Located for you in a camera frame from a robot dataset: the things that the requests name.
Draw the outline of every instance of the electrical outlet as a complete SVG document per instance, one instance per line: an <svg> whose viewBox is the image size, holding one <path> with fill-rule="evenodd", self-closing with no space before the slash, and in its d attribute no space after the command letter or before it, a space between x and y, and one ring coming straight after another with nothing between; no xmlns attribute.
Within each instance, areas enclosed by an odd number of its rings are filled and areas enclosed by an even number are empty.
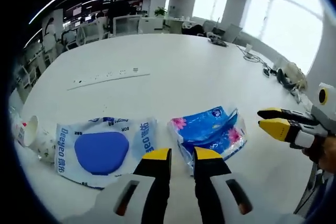
<svg viewBox="0 0 336 224"><path fill-rule="evenodd" d="M96 74L92 77L84 77L81 79L74 80L67 90L76 89L96 83L101 83L105 81L124 79L136 76L147 76L150 73L143 69L132 68L132 69L121 69L119 71L110 71L107 73Z"/></svg>

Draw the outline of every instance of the table surface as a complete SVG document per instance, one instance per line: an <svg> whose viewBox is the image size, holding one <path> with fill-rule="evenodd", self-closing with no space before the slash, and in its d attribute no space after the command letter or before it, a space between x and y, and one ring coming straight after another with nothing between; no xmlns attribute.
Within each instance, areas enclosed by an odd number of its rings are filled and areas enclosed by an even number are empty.
<svg viewBox="0 0 336 224"><path fill-rule="evenodd" d="M67 91L80 77L122 68L145 68L149 76L112 80ZM27 121L37 115L56 133L56 123L81 122L102 116L158 120L158 147L173 149L170 198L165 223L202 223L194 181L170 137L166 124L218 105L237 106L246 124L248 142L226 163L259 186L280 212L299 203L312 163L300 150L274 140L258 127L257 111L281 107L304 111L274 77L266 78L259 63L243 59L233 44L215 46L204 37L146 34L105 39L60 55L33 87L22 110ZM98 190L78 185L39 162L16 144L35 193L57 218L82 214L95 202Z"/></svg>

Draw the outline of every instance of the potted plant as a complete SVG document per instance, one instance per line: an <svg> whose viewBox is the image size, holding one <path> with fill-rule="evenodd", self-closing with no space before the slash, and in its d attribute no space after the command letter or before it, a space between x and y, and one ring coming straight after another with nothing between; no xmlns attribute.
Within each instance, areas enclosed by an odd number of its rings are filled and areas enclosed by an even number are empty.
<svg viewBox="0 0 336 224"><path fill-rule="evenodd" d="M166 13L167 13L167 10L166 10L165 8L163 8L163 7L158 7L158 8L155 10L154 15L155 15L156 17L159 17L159 16L164 16L164 15L166 15Z"/></svg>

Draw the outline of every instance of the cable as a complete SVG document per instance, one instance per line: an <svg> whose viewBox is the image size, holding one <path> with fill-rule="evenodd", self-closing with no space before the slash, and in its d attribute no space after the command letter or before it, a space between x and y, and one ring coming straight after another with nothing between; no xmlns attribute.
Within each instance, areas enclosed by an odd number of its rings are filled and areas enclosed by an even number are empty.
<svg viewBox="0 0 336 224"><path fill-rule="evenodd" d="M299 208L297 208L295 211L294 211L294 214L296 215L300 210L301 208L307 203L308 199L313 195L313 193L315 192L316 190L312 191L310 193L310 195L307 197L307 199L301 204L301 206Z"/></svg>
<svg viewBox="0 0 336 224"><path fill-rule="evenodd" d="M310 193L310 195L305 199L305 201L301 204L301 206L297 207L297 209L295 209L294 214L296 215L301 208L307 203L307 201L310 199L310 197L313 195L313 193L315 191L317 191L320 187L320 185L322 185L324 183L324 179L323 179L323 173L324 171L321 169L318 169L315 173L315 184L314 187L312 188L312 192Z"/></svg>
<svg viewBox="0 0 336 224"><path fill-rule="evenodd" d="M261 63L261 64L263 64L264 67L266 67L267 69L271 69L271 68L267 65L267 63L265 63L259 56L250 54L250 56L248 57L248 56L246 56L247 52L243 51L243 50L242 50L240 47L238 47L237 45L236 45L236 47L243 53L243 55L244 55L243 58L244 58L245 60L247 60L247 61L249 61L249 62L253 62L253 63Z"/></svg>

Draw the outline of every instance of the pink flower print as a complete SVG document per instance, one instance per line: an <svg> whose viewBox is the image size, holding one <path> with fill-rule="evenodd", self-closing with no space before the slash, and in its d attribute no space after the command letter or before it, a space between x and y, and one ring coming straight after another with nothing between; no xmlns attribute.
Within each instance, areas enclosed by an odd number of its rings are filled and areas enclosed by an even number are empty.
<svg viewBox="0 0 336 224"><path fill-rule="evenodd" d="M235 128L232 128L228 131L229 139L230 139L230 144L234 144L239 141L240 139L240 134L237 132Z"/></svg>
<svg viewBox="0 0 336 224"><path fill-rule="evenodd" d="M172 119L173 124L179 129L183 129L183 126L186 126L187 124L185 123L187 120L184 118L173 118Z"/></svg>

